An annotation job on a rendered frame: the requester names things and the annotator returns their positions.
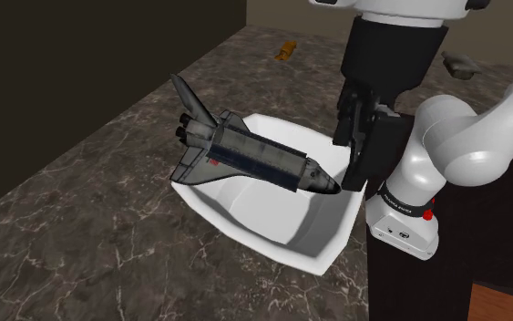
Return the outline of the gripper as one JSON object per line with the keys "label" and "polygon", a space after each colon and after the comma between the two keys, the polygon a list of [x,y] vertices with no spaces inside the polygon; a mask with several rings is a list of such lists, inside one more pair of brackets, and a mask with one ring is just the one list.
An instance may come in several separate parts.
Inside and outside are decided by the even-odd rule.
{"label": "gripper", "polygon": [[406,118],[386,107],[375,110],[374,93],[388,106],[417,88],[440,48],[448,28],[397,26],[356,16],[341,66],[344,84],[337,102],[333,144],[351,147],[341,187],[360,192],[391,168],[409,133]]}

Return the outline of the white square bowl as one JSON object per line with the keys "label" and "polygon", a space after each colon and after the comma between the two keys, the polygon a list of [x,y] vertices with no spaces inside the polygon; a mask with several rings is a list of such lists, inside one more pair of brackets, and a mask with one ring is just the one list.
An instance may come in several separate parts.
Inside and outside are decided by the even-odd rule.
{"label": "white square bowl", "polygon": [[280,264],[322,275],[348,243],[364,194],[320,194],[231,176],[197,148],[171,185],[189,207],[232,240]]}

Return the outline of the small orange object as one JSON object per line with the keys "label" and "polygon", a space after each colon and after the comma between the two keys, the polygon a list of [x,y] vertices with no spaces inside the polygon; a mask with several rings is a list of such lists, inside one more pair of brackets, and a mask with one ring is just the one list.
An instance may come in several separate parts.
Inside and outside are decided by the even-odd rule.
{"label": "small orange object", "polygon": [[279,53],[274,57],[275,60],[286,61],[288,60],[294,49],[297,47],[296,41],[286,41],[280,48]]}

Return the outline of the small grey object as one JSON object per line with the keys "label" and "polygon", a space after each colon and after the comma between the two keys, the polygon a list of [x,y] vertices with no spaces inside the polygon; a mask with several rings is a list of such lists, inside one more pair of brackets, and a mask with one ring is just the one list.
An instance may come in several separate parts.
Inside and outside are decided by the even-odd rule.
{"label": "small grey object", "polygon": [[444,67],[452,78],[470,80],[481,73],[480,67],[465,54],[443,51],[441,57]]}

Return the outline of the grey space shuttle toy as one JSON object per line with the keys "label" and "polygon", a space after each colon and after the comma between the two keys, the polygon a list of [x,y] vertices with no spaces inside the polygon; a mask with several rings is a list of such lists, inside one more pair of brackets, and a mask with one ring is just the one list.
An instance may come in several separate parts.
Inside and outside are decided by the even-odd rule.
{"label": "grey space shuttle toy", "polygon": [[337,194],[340,185],[306,153],[249,130],[237,114],[210,113],[187,82],[172,74],[171,82],[186,112],[176,136],[187,147],[170,180],[200,185],[245,176],[267,181],[291,192]]}

